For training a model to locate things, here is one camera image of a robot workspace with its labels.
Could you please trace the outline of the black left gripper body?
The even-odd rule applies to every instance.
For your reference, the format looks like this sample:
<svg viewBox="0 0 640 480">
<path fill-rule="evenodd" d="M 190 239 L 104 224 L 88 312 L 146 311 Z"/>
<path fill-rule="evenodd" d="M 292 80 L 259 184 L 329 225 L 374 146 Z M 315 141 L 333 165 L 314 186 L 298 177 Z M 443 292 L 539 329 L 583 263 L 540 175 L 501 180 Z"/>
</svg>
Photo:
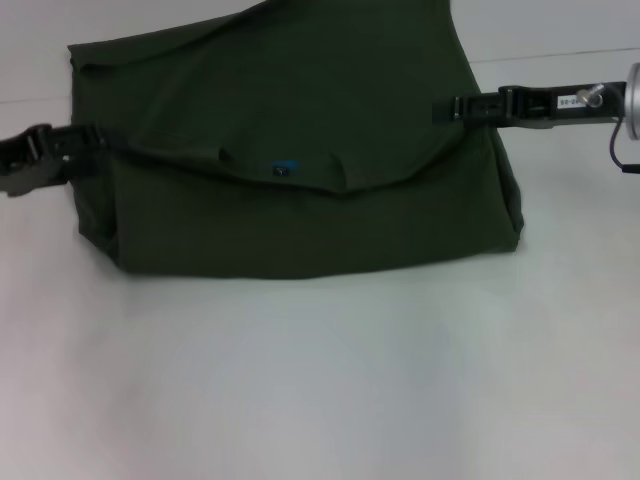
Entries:
<svg viewBox="0 0 640 480">
<path fill-rule="evenodd" d="M 67 127 L 39 124 L 0 141 L 0 193 L 20 197 L 34 190 L 65 185 L 65 160 L 55 146 Z"/>
</svg>

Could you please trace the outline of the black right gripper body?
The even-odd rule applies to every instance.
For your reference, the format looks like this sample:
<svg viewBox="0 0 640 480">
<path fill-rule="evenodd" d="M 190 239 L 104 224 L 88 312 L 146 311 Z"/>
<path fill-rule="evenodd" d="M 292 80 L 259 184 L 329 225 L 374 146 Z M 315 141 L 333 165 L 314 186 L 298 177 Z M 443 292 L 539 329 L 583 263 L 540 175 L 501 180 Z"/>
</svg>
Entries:
<svg viewBox="0 0 640 480">
<path fill-rule="evenodd" d="M 548 88 L 506 86 L 499 89 L 503 117 L 499 128 L 551 129 L 556 126 L 615 123 L 625 116 L 625 82 L 605 82 L 604 104 L 590 108 L 576 93 L 596 84 Z"/>
</svg>

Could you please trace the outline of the dark green FREE t-shirt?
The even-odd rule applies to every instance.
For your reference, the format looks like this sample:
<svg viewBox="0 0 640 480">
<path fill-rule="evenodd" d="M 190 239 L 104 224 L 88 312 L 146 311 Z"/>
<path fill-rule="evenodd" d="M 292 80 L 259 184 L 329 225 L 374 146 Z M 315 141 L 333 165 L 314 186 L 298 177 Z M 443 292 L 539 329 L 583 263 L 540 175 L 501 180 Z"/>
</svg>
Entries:
<svg viewBox="0 0 640 480">
<path fill-rule="evenodd" d="M 478 90 L 449 0 L 263 0 L 69 49 L 72 121 L 114 144 L 80 233 L 142 275 L 307 279 L 511 252 L 498 133 L 436 124 Z"/>
</svg>

